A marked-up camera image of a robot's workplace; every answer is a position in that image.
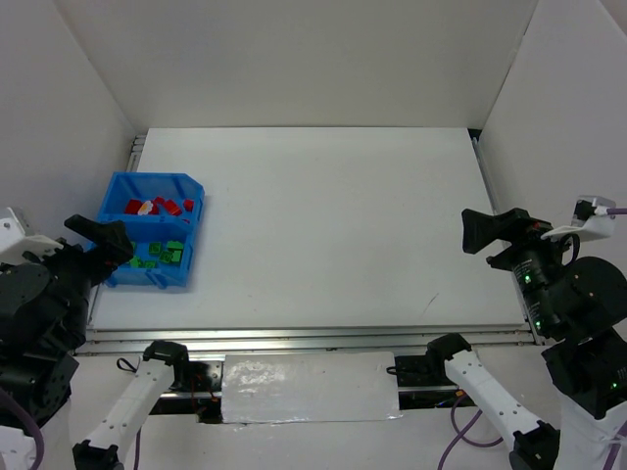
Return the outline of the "green curved lego piece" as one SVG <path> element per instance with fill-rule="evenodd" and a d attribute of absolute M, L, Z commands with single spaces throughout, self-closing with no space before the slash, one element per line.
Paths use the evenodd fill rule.
<path fill-rule="evenodd" d="M 182 252 L 184 250 L 184 244 L 178 241 L 167 241 L 166 248 L 171 252 Z"/>

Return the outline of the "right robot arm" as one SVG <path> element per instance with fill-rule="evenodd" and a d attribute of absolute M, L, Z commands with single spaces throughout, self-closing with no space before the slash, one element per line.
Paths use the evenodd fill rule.
<path fill-rule="evenodd" d="M 626 451 L 626 343 L 616 325 L 626 317 L 626 279 L 611 262 L 579 254 L 585 242 L 610 237 L 621 209 L 579 201 L 572 221 L 553 227 L 513 209 L 461 214 L 462 248 L 510 272 L 537 333 L 556 387 L 561 421 L 541 420 L 486 369 L 458 334 L 429 343 L 434 372 L 458 385 L 498 431 L 514 469 L 616 469 Z"/>

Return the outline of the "red square lego brick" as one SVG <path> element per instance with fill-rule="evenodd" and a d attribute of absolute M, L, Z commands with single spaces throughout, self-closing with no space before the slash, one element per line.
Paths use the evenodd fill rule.
<path fill-rule="evenodd" d="M 173 216 L 182 215 L 181 207 L 173 200 L 165 200 L 163 202 L 163 208 L 169 215 L 173 215 Z"/>

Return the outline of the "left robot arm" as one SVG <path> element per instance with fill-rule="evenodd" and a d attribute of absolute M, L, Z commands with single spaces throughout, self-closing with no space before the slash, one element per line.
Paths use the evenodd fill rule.
<path fill-rule="evenodd" d="M 188 349 L 153 342 L 108 415 L 81 442 L 69 438 L 74 352 L 86 341 L 91 291 L 133 257 L 124 224 L 75 214 L 66 227 L 85 251 L 36 233 L 1 211 L 1 466 L 122 469 L 160 396 L 189 377 Z"/>

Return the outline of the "green square lego brick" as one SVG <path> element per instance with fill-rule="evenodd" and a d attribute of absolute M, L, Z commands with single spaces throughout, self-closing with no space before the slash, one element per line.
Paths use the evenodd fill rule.
<path fill-rule="evenodd" d="M 162 252 L 162 244 L 160 242 L 151 242 L 148 244 L 148 254 L 151 257 L 158 257 Z"/>

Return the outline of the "green lego plate piece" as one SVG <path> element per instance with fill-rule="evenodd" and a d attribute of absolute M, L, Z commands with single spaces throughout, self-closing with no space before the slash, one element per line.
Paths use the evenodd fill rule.
<path fill-rule="evenodd" d="M 153 269 L 158 266 L 157 262 L 152 259 L 143 259 L 139 257 L 133 257 L 128 263 L 131 268 L 136 269 Z"/>

